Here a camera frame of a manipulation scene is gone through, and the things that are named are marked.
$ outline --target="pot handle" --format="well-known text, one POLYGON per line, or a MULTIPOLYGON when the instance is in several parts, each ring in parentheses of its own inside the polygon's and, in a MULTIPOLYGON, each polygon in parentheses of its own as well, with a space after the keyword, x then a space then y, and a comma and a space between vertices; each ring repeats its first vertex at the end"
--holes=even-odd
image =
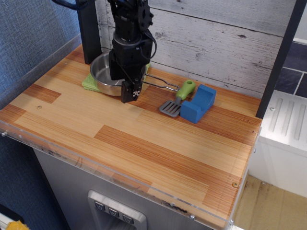
POLYGON ((174 85, 174 84, 172 84, 172 83, 169 83, 169 82, 165 81, 165 80, 162 79, 162 78, 159 78, 159 77, 156 77, 156 76, 154 76, 154 75, 147 74, 147 73, 146 73, 145 75, 146 75, 146 76, 149 76, 149 77, 152 77, 152 78, 155 78, 155 79, 158 79, 158 80, 160 80, 160 81, 163 81, 166 85, 173 86, 173 87, 175 87, 176 89, 171 88, 171 87, 168 87, 168 86, 164 86, 164 85, 156 85, 156 84, 153 84, 153 83, 150 83, 150 82, 147 82, 147 81, 142 81, 143 83, 146 83, 146 84, 149 84, 149 85, 158 87, 158 88, 167 88, 167 89, 172 90, 172 91, 175 91, 175 92, 177 92, 178 90, 180 90, 180 87, 179 87, 179 86, 174 85))

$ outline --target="screw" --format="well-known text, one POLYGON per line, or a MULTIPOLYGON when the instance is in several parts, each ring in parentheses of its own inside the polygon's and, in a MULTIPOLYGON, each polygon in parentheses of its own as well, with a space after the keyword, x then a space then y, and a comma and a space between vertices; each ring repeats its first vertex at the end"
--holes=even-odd
POLYGON ((238 188, 238 187, 239 187, 239 184, 238 184, 237 182, 233 182, 233 183, 232 183, 232 186, 233 186, 234 188, 238 188))

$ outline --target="blue block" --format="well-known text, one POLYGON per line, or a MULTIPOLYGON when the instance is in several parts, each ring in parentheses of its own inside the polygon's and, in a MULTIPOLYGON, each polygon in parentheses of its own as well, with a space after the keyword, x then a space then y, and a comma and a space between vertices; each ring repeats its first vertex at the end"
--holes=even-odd
POLYGON ((213 105, 215 96, 216 90, 200 85, 192 101, 181 104, 180 116, 196 124, 213 105))

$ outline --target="black cable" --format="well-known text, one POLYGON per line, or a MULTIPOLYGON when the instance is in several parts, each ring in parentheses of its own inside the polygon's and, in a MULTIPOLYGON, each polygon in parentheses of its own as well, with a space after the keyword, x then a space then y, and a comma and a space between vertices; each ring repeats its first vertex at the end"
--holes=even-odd
POLYGON ((123 73, 126 75, 126 77, 130 80, 130 82, 135 85, 134 81, 130 78, 129 74, 127 74, 127 72, 125 71, 125 69, 117 62, 118 66, 121 68, 121 71, 123 71, 123 73))
POLYGON ((140 46, 140 50, 141 50, 141 55, 142 57, 145 59, 145 60, 150 60, 150 58, 146 57, 144 54, 143 54, 143 50, 142 50, 142 47, 140 46))
POLYGON ((153 37, 152 33, 150 33, 150 31, 149 31, 148 29, 147 29, 144 33, 153 41, 154 46, 155 46, 154 53, 153 53, 153 55, 150 57, 150 59, 152 59, 152 58, 155 56, 156 52, 157 52, 157 48, 158 48, 157 42, 156 42, 155 38, 153 37))

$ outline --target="green sponge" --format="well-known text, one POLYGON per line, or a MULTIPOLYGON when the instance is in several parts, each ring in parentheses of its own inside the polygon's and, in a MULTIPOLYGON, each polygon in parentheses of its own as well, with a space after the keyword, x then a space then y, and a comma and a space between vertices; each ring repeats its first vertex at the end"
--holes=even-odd
MULTIPOLYGON (((146 73, 150 67, 150 63, 146 65, 146 73)), ((91 74, 87 76, 87 78, 82 82, 82 86, 85 90, 91 90, 95 92, 101 92, 97 87, 96 80, 92 77, 91 74)))

